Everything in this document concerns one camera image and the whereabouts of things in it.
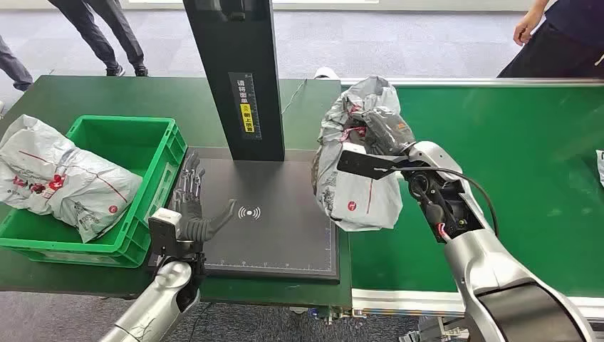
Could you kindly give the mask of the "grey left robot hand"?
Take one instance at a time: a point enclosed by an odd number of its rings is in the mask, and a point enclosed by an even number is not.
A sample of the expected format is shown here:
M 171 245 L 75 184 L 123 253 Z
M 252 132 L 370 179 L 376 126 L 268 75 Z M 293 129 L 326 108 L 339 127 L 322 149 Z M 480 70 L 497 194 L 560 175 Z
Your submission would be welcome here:
M 204 217 L 201 194 L 205 172 L 199 153 L 193 150 L 184 159 L 179 181 L 172 193 L 171 209 L 182 215 L 176 232 L 178 240 L 208 242 L 234 216 L 236 200 L 229 199 L 218 215 Z

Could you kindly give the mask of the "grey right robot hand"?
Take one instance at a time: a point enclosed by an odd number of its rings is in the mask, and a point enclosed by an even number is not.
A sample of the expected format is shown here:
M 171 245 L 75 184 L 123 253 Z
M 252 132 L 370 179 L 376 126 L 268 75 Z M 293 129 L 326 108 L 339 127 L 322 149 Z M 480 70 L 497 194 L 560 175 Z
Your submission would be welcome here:
M 349 116 L 366 127 L 365 141 L 379 155 L 404 155 L 417 142 L 402 116 L 385 106 L 352 112 Z

